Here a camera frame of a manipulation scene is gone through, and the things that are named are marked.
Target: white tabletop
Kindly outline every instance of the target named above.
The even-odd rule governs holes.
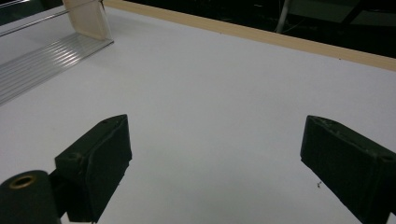
[[[0,107],[0,180],[127,114],[100,223],[359,223],[300,161],[307,115],[396,148],[396,73],[107,9],[115,44]]]

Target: beige edge band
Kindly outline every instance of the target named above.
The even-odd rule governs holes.
[[[362,63],[396,71],[396,59],[385,56],[365,53],[353,49],[344,49],[287,35],[280,35],[241,25],[231,24],[224,21],[210,20],[207,18],[192,16],[189,14],[157,7],[149,7],[122,0],[105,0],[104,4],[107,7],[114,7],[116,9],[130,11],[136,14],[150,16],[165,21],[172,21],[226,35],[238,36],[263,43],[278,45],[285,48],[302,50],[338,58],[340,60],[347,60],[354,63]]]

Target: dark floor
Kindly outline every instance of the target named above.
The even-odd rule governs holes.
[[[273,32],[284,0],[128,0]],[[396,58],[393,27],[342,25],[289,15],[284,35]]]

